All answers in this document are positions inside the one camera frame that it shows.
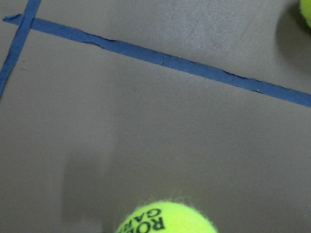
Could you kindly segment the tennis ball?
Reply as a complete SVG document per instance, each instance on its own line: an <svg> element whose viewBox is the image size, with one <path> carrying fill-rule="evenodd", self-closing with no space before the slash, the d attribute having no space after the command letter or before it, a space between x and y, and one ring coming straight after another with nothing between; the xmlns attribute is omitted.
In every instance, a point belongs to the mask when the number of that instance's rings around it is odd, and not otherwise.
<svg viewBox="0 0 311 233"><path fill-rule="evenodd" d="M299 9L308 27L311 27L311 0L300 0Z"/></svg>
<svg viewBox="0 0 311 233"><path fill-rule="evenodd" d="M157 201L137 208L116 229L117 233L216 233L198 210L182 203Z"/></svg>

